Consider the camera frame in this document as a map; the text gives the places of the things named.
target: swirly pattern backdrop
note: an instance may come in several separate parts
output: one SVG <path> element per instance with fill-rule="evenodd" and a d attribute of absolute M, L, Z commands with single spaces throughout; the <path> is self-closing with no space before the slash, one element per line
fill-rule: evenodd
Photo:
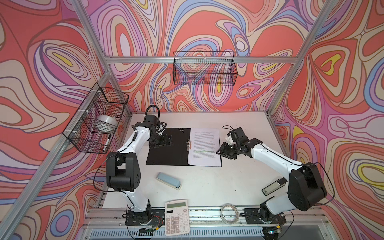
<path fill-rule="evenodd" d="M 296 56 L 323 5 L 317 0 L 92 1 L 86 10 L 109 56 L 173 56 L 233 50 L 236 56 Z M 234 87 L 174 86 L 172 64 L 114 64 L 132 111 L 264 111 L 284 64 L 238 64 Z"/>
<path fill-rule="evenodd" d="M 203 49 L 295 56 L 322 5 L 321 0 L 100 0 L 86 9 L 109 56 Z"/>
<path fill-rule="evenodd" d="M 135 71 L 116 63 L 113 72 L 130 96 L 131 111 L 156 104 L 161 111 L 264 111 L 287 72 L 288 64 L 245 64 L 234 86 L 176 86 L 173 64 L 140 64 Z"/>
<path fill-rule="evenodd" d="M 291 157 L 334 183 L 340 239 L 384 239 L 383 39 L 383 1 L 339 1 L 273 114 Z"/>
<path fill-rule="evenodd" d="M 102 74 L 70 0 L 0 1 L 0 220 Z M 12 239 L 74 239 L 103 158 L 69 146 Z"/>

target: clipboard clip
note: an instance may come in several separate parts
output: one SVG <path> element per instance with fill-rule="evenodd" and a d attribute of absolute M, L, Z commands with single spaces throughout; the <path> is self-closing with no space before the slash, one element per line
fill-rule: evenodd
<path fill-rule="evenodd" d="M 189 150 L 192 149 L 192 145 L 191 145 L 192 141 L 188 139 L 186 143 L 187 143 L 187 152 L 189 152 Z"/>

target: paper document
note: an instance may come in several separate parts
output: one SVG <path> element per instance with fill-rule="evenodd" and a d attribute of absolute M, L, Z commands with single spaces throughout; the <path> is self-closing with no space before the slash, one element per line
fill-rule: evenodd
<path fill-rule="evenodd" d="M 191 128 L 188 164 L 194 166 L 221 167 L 220 148 L 216 128 Z"/>

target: white calculator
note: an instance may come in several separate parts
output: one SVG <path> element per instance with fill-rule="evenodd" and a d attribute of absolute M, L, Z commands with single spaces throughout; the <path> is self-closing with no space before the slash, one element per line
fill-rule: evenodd
<path fill-rule="evenodd" d="M 175 200 L 166 203 L 166 236 L 187 234 L 190 232 L 187 200 Z"/>

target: black cable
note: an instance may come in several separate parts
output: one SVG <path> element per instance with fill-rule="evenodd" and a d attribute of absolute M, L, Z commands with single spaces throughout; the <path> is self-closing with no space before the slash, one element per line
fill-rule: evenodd
<path fill-rule="evenodd" d="M 160 109 L 156 105 L 150 105 L 149 107 L 147 107 L 147 110 L 145 111 L 145 116 L 147 116 L 148 111 L 150 110 L 151 107 L 154 107 L 157 109 L 157 119 L 160 120 Z"/>
<path fill-rule="evenodd" d="M 223 129 L 228 129 L 228 130 L 231 130 L 231 131 L 234 130 L 233 127 L 232 127 L 232 126 L 229 126 L 229 125 L 224 125 L 224 126 L 222 126 L 221 128 L 223 128 Z"/>
<path fill-rule="evenodd" d="M 162 123 L 163 128 L 160 130 L 160 126 L 159 126 L 159 130 L 157 130 L 156 132 L 162 132 L 167 126 L 165 122 L 160 122 L 160 123 Z"/>
<path fill-rule="evenodd" d="M 324 167 L 322 166 L 322 164 L 319 163 L 319 162 L 315 162 L 314 164 L 316 164 L 316 163 L 319 164 L 320 167 L 324 170 L 324 173 L 325 173 L 325 175 L 327 176 L 328 181 L 329 181 L 329 183 L 331 184 L 332 191 L 333 191 L 333 196 L 332 196 L 331 200 L 329 200 L 328 202 L 326 202 L 326 203 L 324 203 L 324 204 L 315 204 L 315 206 L 323 206 L 323 205 L 326 205 L 326 204 L 330 203 L 330 202 L 335 198 L 336 192 L 335 192 L 335 188 L 333 187 L 333 184 L 332 184 L 332 182 L 331 182 L 331 180 L 330 180 L 330 178 L 329 178 L 327 172 L 325 171 Z"/>
<path fill-rule="evenodd" d="M 291 212 L 291 214 L 293 216 L 293 220 L 292 220 L 291 224 L 289 225 L 289 227 L 287 228 L 287 230 L 285 230 L 285 232 L 277 240 L 281 239 L 288 232 L 288 229 L 292 226 L 292 223 L 295 220 L 295 215 L 292 213 L 291 210 L 289 210 L 289 211 Z"/>
<path fill-rule="evenodd" d="M 224 125 L 224 126 L 222 126 L 221 128 L 222 128 L 222 129 L 228 129 L 228 130 L 231 130 L 231 131 L 235 131 L 235 130 L 233 129 L 233 127 L 230 126 L 230 125 Z M 234 132 L 234 134 L 235 134 L 235 143 L 237 143 L 237 135 L 236 135 L 235 132 Z"/>
<path fill-rule="evenodd" d="M 136 240 L 136 239 L 132 236 L 131 232 L 129 231 L 129 229 L 128 229 L 128 225 L 127 225 L 127 231 L 128 231 L 128 233 L 129 233 L 130 237 L 131 237 L 133 240 Z"/>
<path fill-rule="evenodd" d="M 302 165 L 295 164 L 295 163 L 289 161 L 288 159 L 286 159 L 285 157 L 282 157 L 282 156 L 280 156 L 280 155 L 274 153 L 273 151 L 268 150 L 263 144 L 260 143 L 260 145 L 263 146 L 267 151 L 269 151 L 269 152 L 275 154 L 276 156 L 281 157 L 282 159 L 286 160 L 287 162 L 290 162 L 290 163 L 293 164 L 293 165 L 302 167 Z M 324 168 L 324 167 L 322 166 L 322 164 L 319 163 L 319 162 L 312 163 L 312 165 L 315 165 L 315 164 L 319 164 L 320 167 L 324 170 L 324 173 L 325 173 L 325 175 L 327 176 L 327 178 L 328 178 L 328 180 L 329 180 L 329 183 L 331 184 L 332 191 L 333 191 L 333 196 L 332 196 L 331 200 L 329 200 L 328 202 L 326 202 L 326 203 L 324 203 L 324 204 L 315 204 L 315 205 L 314 205 L 314 206 L 323 206 L 323 205 L 326 205 L 326 204 L 330 203 L 330 202 L 335 198 L 335 194 L 336 194 L 336 193 L 335 193 L 335 189 L 334 189 L 334 187 L 333 187 L 333 184 L 332 184 L 332 182 L 331 182 L 331 179 L 329 178 L 327 172 L 325 171 L 325 168 Z"/>
<path fill-rule="evenodd" d="M 131 145 L 132 144 L 132 142 L 133 142 L 133 140 L 128 144 L 128 146 L 126 147 L 126 148 L 124 148 L 123 150 L 121 150 L 120 152 L 116 152 L 115 154 L 113 154 L 113 155 L 110 155 L 109 157 L 107 157 L 105 160 L 104 160 L 104 162 L 97 168 L 97 170 L 96 170 L 96 172 L 95 172 L 95 175 L 93 176 L 93 187 L 96 189 L 96 190 L 99 190 L 100 192 L 122 192 L 122 193 L 124 193 L 125 194 L 125 192 L 123 192 L 123 191 L 115 191 L 115 190 L 113 190 L 113 191 L 104 191 L 104 190 L 101 190 L 101 189 L 98 189 L 97 187 L 96 187 L 96 185 L 95 185 L 95 178 L 96 178 L 96 175 L 97 175 L 97 172 L 99 171 L 99 169 L 101 168 L 101 166 L 109 159 L 109 158 L 111 158 L 111 157 L 114 157 L 114 156 L 116 156 L 117 154 L 119 154 L 119 153 L 121 153 L 122 151 L 124 151 L 125 149 L 127 149 L 128 147 L 129 147 L 129 145 Z M 128 199 L 129 199 L 129 201 L 132 203 L 132 208 L 130 208 L 130 210 L 132 210 L 133 208 L 135 208 L 135 205 L 133 204 L 133 202 L 132 202 L 132 200 L 128 197 Z"/>

